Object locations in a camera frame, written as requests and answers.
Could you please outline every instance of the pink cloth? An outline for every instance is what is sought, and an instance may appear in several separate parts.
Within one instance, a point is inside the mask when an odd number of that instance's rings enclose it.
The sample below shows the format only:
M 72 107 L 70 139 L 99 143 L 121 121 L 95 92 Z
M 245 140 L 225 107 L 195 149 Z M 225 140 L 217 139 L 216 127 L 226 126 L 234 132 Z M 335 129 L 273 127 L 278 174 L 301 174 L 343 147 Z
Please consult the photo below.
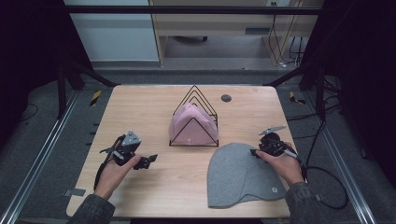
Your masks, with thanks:
M 207 145 L 219 139 L 219 132 L 215 121 L 202 108 L 186 103 L 172 117 L 169 137 L 176 144 Z

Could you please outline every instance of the gray knit fabric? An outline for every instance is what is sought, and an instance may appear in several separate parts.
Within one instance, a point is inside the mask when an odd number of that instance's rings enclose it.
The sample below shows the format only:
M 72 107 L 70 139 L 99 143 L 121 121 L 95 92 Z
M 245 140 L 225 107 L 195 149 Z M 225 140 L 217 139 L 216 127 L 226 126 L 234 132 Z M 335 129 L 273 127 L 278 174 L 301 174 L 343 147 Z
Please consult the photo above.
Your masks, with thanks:
M 272 166 L 253 157 L 247 144 L 231 143 L 214 153 L 207 174 L 209 207 L 285 197 L 286 191 Z

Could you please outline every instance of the white wall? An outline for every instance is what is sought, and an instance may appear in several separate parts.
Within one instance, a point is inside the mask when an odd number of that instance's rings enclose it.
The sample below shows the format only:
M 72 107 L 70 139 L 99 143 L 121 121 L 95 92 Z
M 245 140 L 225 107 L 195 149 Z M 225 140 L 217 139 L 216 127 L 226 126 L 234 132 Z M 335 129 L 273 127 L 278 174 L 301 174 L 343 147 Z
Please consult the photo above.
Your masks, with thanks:
M 80 6 L 147 6 L 147 0 L 64 0 Z M 155 61 L 158 52 L 149 14 L 71 14 L 92 62 Z

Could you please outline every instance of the dark jacket sleeve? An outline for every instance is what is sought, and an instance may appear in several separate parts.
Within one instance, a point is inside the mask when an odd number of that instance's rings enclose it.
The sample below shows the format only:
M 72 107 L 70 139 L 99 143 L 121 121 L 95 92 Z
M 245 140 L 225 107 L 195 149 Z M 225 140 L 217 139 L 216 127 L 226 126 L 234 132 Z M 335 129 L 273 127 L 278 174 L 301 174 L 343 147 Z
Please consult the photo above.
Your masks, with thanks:
M 115 207 L 105 199 L 90 194 L 67 223 L 109 223 Z
M 331 223 L 306 183 L 292 185 L 285 199 L 290 210 L 290 224 Z

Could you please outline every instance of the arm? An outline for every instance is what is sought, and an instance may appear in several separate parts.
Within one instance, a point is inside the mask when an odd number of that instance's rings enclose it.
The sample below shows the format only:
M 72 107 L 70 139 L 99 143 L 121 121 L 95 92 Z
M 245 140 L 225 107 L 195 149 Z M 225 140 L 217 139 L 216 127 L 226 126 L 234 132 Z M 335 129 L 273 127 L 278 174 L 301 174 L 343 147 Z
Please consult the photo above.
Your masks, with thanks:
M 109 223 L 115 207 L 108 202 L 108 199 L 129 170 L 137 165 L 140 158 L 140 155 L 136 155 L 123 166 L 118 166 L 114 161 L 109 161 L 100 176 L 95 192 L 87 196 L 67 223 Z
M 331 223 L 321 212 L 319 201 L 311 188 L 304 182 L 300 164 L 296 159 L 285 153 L 278 157 L 259 150 L 256 153 L 270 163 L 290 187 L 285 198 L 290 210 L 290 223 Z

